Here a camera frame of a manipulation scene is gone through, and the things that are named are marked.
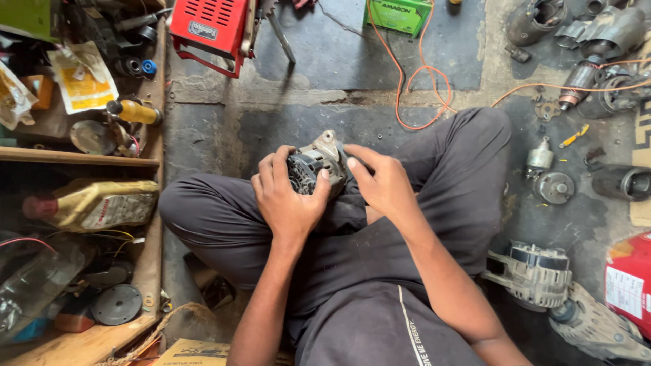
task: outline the hand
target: hand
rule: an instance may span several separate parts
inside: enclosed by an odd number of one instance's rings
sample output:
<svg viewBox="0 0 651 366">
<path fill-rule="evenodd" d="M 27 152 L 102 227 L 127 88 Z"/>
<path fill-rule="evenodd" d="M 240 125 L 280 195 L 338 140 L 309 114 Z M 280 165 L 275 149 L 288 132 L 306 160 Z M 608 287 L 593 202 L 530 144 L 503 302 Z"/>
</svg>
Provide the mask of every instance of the hand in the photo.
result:
<svg viewBox="0 0 651 366">
<path fill-rule="evenodd" d="M 348 158 L 346 162 L 357 180 L 362 197 L 372 208 L 387 216 L 396 226 L 401 220 L 422 214 L 399 160 L 359 145 L 345 145 L 344 151 L 359 156 L 375 170 L 375 174 L 371 175 L 355 158 Z"/>
<path fill-rule="evenodd" d="M 281 146 L 258 164 L 258 174 L 251 177 L 255 199 L 262 216 L 271 228 L 275 244 L 289 246 L 300 254 L 307 235 L 314 229 L 326 209 L 330 194 L 327 169 L 321 169 L 312 195 L 294 192 L 287 173 L 287 156 L 291 146 Z"/>
</svg>

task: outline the black t-shirt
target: black t-shirt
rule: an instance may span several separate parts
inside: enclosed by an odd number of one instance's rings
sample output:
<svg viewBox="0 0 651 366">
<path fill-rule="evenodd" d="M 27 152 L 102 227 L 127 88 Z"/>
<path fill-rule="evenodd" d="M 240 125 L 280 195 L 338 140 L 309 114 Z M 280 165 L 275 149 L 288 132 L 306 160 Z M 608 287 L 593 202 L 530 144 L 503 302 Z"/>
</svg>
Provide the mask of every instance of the black t-shirt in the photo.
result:
<svg viewBox="0 0 651 366">
<path fill-rule="evenodd" d="M 299 366 L 485 365 L 464 339 L 403 286 L 339 291 L 301 337 Z"/>
</svg>

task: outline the dark gray pants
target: dark gray pants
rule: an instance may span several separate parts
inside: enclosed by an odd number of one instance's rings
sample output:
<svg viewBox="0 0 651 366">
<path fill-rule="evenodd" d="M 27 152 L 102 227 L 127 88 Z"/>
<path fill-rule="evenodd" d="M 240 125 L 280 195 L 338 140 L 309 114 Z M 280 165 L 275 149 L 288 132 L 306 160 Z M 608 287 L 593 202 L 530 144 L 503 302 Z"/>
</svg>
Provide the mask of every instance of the dark gray pants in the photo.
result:
<svg viewBox="0 0 651 366">
<path fill-rule="evenodd" d="M 502 111 L 466 109 L 415 134 L 393 154 L 420 192 L 419 206 L 434 232 L 469 275 L 483 271 L 488 244 L 500 231 L 510 137 L 510 121 Z M 255 287 L 271 231 L 248 180 L 186 176 L 165 189 L 159 209 L 168 228 L 198 258 L 236 287 Z M 396 227 L 387 218 L 366 226 L 364 200 L 352 180 L 328 204 L 305 244 L 288 314 L 308 317 L 337 291 L 370 280 L 422 288 Z"/>
</svg>

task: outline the green battery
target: green battery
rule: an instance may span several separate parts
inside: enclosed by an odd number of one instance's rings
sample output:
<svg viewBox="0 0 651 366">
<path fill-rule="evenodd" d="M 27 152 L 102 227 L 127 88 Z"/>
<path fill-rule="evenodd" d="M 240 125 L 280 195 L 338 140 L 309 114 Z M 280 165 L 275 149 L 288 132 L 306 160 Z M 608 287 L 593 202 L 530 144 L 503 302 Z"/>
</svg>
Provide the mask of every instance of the green battery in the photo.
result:
<svg viewBox="0 0 651 366">
<path fill-rule="evenodd" d="M 416 38 L 425 19 L 432 11 L 429 0 L 370 0 L 373 22 L 378 29 L 401 36 Z M 372 27 L 368 7 L 364 2 L 364 24 Z"/>
</svg>

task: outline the yellow bottle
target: yellow bottle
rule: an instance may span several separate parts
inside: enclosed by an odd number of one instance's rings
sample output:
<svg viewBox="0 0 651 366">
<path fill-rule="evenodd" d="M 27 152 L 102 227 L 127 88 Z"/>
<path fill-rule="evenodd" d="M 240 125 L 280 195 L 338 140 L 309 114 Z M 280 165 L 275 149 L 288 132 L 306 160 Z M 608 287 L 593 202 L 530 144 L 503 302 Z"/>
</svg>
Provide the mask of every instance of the yellow bottle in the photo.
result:
<svg viewBox="0 0 651 366">
<path fill-rule="evenodd" d="M 106 110 L 117 115 L 127 122 L 140 122 L 144 124 L 159 124 L 163 115 L 158 109 L 141 106 L 133 100 L 112 100 L 106 103 Z"/>
<path fill-rule="evenodd" d="M 158 184 L 151 180 L 111 182 L 83 178 L 59 188 L 52 196 L 26 198 L 23 213 L 64 231 L 101 231 L 117 225 L 146 223 L 156 204 Z"/>
</svg>

